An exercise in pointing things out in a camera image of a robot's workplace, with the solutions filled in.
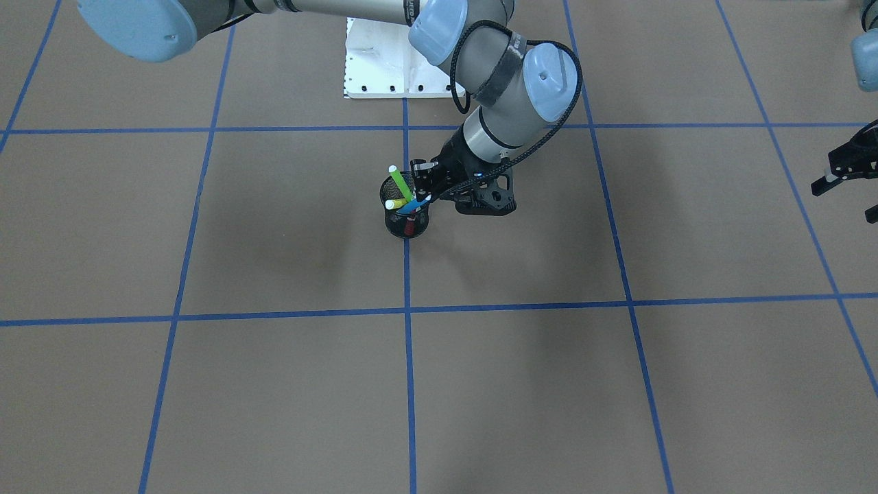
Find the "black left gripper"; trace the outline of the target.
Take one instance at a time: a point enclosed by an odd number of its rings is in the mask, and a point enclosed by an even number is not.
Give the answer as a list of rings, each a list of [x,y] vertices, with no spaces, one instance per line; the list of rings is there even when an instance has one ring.
[[[845,180],[857,178],[876,179],[877,163],[877,122],[870,122],[860,128],[847,143],[829,153],[830,172],[811,184],[811,194],[815,197],[828,193]],[[878,223],[878,205],[865,210],[865,220]]]

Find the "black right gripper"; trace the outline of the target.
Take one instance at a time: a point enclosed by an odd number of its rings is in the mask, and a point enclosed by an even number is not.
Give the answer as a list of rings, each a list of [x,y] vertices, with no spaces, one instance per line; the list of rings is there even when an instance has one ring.
[[[414,191],[417,199],[429,195],[433,200],[472,201],[474,185],[461,185],[496,167],[480,159],[464,138],[464,132],[455,131],[443,144],[438,156],[430,161],[414,160]]]

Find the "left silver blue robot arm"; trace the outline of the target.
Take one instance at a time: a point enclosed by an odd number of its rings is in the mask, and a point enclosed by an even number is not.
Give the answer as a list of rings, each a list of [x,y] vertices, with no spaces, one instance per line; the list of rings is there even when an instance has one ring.
[[[862,1],[859,13],[864,31],[851,42],[858,87],[865,93],[877,89],[877,2]],[[851,180],[877,178],[877,122],[860,128],[847,143],[827,154],[829,166],[824,176],[812,182],[812,195],[820,196]]]

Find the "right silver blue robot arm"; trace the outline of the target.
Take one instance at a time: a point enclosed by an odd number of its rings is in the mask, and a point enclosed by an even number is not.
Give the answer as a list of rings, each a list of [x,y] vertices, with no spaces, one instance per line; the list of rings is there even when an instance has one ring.
[[[571,48],[513,32],[514,1],[78,1],[111,47],[166,62],[256,15],[347,19],[346,75],[364,97],[448,95],[466,116],[437,157],[414,160],[419,198],[465,215],[513,210],[511,169],[567,121],[582,74]]]

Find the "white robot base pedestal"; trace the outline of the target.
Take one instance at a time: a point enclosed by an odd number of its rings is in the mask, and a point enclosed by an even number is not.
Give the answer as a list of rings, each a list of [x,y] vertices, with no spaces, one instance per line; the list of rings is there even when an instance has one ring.
[[[408,41],[406,22],[347,18],[343,96],[450,98],[451,78]]]

